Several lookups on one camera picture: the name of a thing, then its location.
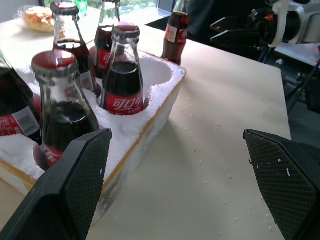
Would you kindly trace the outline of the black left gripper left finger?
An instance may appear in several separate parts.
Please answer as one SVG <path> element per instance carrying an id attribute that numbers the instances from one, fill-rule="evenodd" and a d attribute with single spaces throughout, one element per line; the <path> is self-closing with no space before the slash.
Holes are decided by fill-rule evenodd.
<path id="1" fill-rule="evenodd" d="M 100 199 L 112 131 L 73 140 L 0 232 L 2 240 L 85 240 Z"/>

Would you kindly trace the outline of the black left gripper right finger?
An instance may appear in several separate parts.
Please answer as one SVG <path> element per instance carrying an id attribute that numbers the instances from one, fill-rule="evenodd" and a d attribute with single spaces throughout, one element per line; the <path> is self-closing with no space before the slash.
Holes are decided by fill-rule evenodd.
<path id="1" fill-rule="evenodd" d="M 320 238 L 320 150 L 278 135 L 243 132 L 260 193 L 286 240 Z"/>

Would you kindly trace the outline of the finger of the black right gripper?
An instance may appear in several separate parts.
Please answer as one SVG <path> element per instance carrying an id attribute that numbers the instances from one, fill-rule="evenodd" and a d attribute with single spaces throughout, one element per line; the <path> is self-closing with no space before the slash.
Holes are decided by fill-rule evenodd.
<path id="1" fill-rule="evenodd" d="M 252 30 L 225 30 L 210 38 L 220 47 L 248 47 L 252 44 Z"/>
<path id="2" fill-rule="evenodd" d="M 247 24 L 247 16 L 227 16 L 212 23 L 209 28 L 216 32 L 224 32 L 244 29 Z"/>

